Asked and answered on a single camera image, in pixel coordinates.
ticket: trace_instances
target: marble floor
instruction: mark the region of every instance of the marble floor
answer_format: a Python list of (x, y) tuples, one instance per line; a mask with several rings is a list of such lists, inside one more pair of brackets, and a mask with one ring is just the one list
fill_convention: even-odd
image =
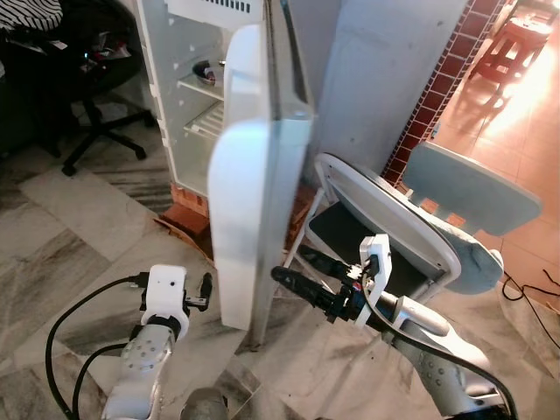
[[(156, 263), (186, 266), (190, 292), (205, 272), (215, 274), (202, 255), (152, 221), (171, 203), (158, 132), (138, 124), (126, 134), (146, 148), (146, 160), (99, 142), (73, 178), (35, 147), (0, 163), (1, 420), (64, 418), (47, 387), (44, 346), (55, 319), (80, 297)], [(171, 358), (164, 420), (177, 420), (190, 393), (212, 385), (227, 397), (235, 420), (439, 418), (417, 374), (393, 349), (381, 343), (355, 359), (371, 332), (331, 325), (321, 311), (279, 289), (266, 343), (252, 352), (244, 332), (221, 324), (214, 287), (210, 309), (193, 312), (189, 333)], [(123, 285), (63, 324), (53, 357), (67, 400), (88, 355), (126, 340), (140, 319), (139, 304), (139, 290)], [(522, 419), (558, 419), (559, 354), (525, 302), (504, 301), (492, 290), (477, 297), (445, 292), (430, 306), (487, 353)], [(537, 310), (560, 340), (560, 318), (540, 305)], [(118, 364), (115, 354), (92, 364), (82, 387), (82, 419), (100, 418)]]

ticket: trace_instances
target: wire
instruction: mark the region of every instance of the wire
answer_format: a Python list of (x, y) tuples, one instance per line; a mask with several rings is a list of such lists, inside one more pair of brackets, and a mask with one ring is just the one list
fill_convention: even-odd
[(74, 413), (70, 410), (70, 407), (68, 407), (68, 404), (64, 401), (64, 398), (62, 397), (62, 394), (60, 393), (59, 387), (57, 386), (56, 381), (54, 379), (54, 372), (53, 372), (54, 334), (56, 334), (56, 331), (59, 329), (60, 324), (62, 324), (66, 318), (68, 318), (74, 311), (76, 311), (78, 308), (80, 308), (82, 305), (84, 305), (89, 300), (95, 298), (97, 295), (99, 295), (100, 293), (103, 293), (107, 289), (110, 289), (112, 287), (117, 286), (118, 284), (123, 284), (123, 283), (139, 284), (139, 282), (142, 281), (143, 277), (145, 277), (145, 274), (147, 274), (147, 273), (140, 273), (140, 275), (138, 275), (138, 276), (121, 278), (119, 280), (115, 280), (114, 282), (105, 284), (101, 288), (91, 292), (89, 295), (84, 297), (80, 302), (78, 302), (77, 304), (72, 306), (69, 310), (64, 312), (60, 316), (60, 318), (58, 318), (56, 320), (56, 322), (54, 323), (54, 325), (52, 326), (51, 331), (49, 332), (49, 336), (46, 339), (46, 344), (45, 344), (46, 380), (48, 382), (49, 389), (51, 390), (51, 394), (52, 394), (52, 397), (54, 398), (54, 401), (58, 404), (58, 406), (62, 410), (62, 413), (64, 414), (64, 416), (68, 420), (79, 420), (79, 419), (74, 415)]
[[(546, 269), (542, 269), (542, 271), (544, 271), (544, 274), (546, 274), (546, 276), (549, 278), (549, 280), (554, 283), (556, 286), (560, 287), (560, 283), (555, 282), (554, 280), (552, 280), (552, 277), (550, 276), (549, 272)], [(546, 333), (546, 335), (549, 337), (550, 341), (552, 341), (552, 344), (554, 344), (556, 346), (556, 348), (558, 348), (560, 350), (560, 345), (558, 344), (558, 342), (556, 340), (554, 340), (554, 338), (552, 337), (552, 335), (550, 335), (549, 330), (547, 329), (546, 326), (544, 326), (543, 320), (541, 319), (541, 317), (539, 316), (539, 314), (536, 312), (535, 307), (533, 306), (533, 304), (531, 303), (531, 300), (529, 299), (529, 297), (527, 296), (527, 293), (525, 293), (525, 289), (533, 289), (534, 291), (540, 291), (541, 293), (544, 293), (546, 295), (549, 296), (556, 296), (560, 298), (560, 293), (555, 293), (553, 291), (548, 291), (545, 289), (541, 289), (540, 287), (536, 287), (536, 286), (531, 286), (530, 284), (524, 284), (523, 286), (520, 286), (513, 277), (511, 277), (507, 272), (504, 271), (504, 274), (507, 276), (506, 281), (504, 282), (504, 284), (501, 286), (501, 294), (503, 295), (503, 297), (507, 300), (509, 300), (510, 302), (516, 302), (518, 300), (521, 300), (523, 298), (525, 298), (525, 300), (527, 301), (528, 305), (531, 307), (531, 309), (533, 310), (533, 313), (536, 316), (536, 320), (539, 321), (539, 324), (541, 325), (542, 329), (544, 330), (544, 332)], [(506, 286), (508, 285), (509, 282), (512, 282), (513, 284), (515, 284), (515, 287), (517, 288), (517, 290), (521, 293), (521, 295), (519, 295), (518, 297), (510, 297), (508, 296), (508, 294), (506, 293)]]
[(471, 363), (470, 361), (461, 359), (460, 357), (454, 354), (448, 353), (445, 350), (437, 348), (430, 343), (422, 341), (421, 339), (417, 339), (409, 335), (408, 333), (395, 328), (393, 324), (391, 324), (391, 322), (387, 318), (385, 318), (385, 316), (376, 307), (372, 306), (369, 303), (369, 296), (366, 293), (366, 288), (364, 287), (363, 284), (363, 277), (360, 280), (360, 283), (361, 283), (362, 293), (366, 299), (366, 305), (369, 306), (369, 309), (372, 311), (372, 313), (375, 314), (375, 316), (391, 331), (393, 335), (395, 335), (399, 340), (419, 350), (425, 351), (430, 354), (434, 354), (435, 356), (441, 357), (442, 359), (446, 361), (450, 361), (451, 363), (455, 363), (456, 365), (459, 365), (465, 369), (474, 372), (477, 375), (482, 376), (487, 381), (490, 381), (502, 393), (503, 397), (505, 398), (511, 419), (512, 420), (519, 419), (519, 416), (517, 414), (517, 408), (515, 407), (515, 401), (513, 396), (511, 395), (511, 392), (509, 392), (508, 387), (506, 387), (506, 385), (504, 385), (498, 378), (496, 378), (490, 372), (487, 372), (482, 367), (479, 367)]
[(86, 373), (88, 372), (89, 365), (95, 360), (97, 356), (100, 354), (110, 352), (111, 350), (118, 350), (120, 348), (125, 348), (128, 343), (122, 344), (113, 344), (111, 346), (105, 346), (100, 348), (96, 352), (94, 352), (91, 356), (89, 356), (84, 363), (84, 366), (81, 367), (80, 373), (78, 374), (78, 379), (76, 379), (76, 385), (73, 387), (73, 394), (72, 394), (72, 412), (74, 417), (77, 420), (80, 420), (80, 390), (81, 384), (84, 382), (84, 378), (86, 377)]

